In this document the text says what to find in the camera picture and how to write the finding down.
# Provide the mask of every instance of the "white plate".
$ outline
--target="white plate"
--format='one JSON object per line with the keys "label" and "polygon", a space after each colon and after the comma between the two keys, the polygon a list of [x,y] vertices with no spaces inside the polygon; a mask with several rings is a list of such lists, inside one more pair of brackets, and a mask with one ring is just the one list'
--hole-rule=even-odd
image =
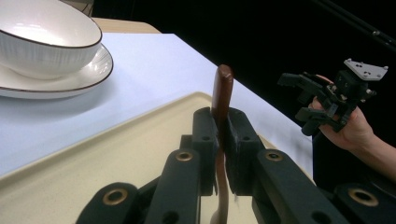
{"label": "white plate", "polygon": [[82,94],[107,79],[113,58],[104,45],[92,61],[76,73],[51,80],[24,77],[0,65],[0,95],[23,99],[56,99]]}

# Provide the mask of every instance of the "tray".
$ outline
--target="tray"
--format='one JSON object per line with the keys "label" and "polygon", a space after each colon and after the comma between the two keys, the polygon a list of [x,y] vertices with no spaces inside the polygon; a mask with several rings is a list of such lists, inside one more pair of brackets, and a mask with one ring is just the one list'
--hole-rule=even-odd
{"label": "tray", "polygon": [[[1,177],[0,223],[75,223],[100,188],[142,187],[162,173],[181,135],[191,134],[193,112],[210,105],[210,96],[196,92]],[[256,223],[251,197],[235,199],[229,223]],[[202,197],[201,223],[210,222],[217,204],[217,196]]]}

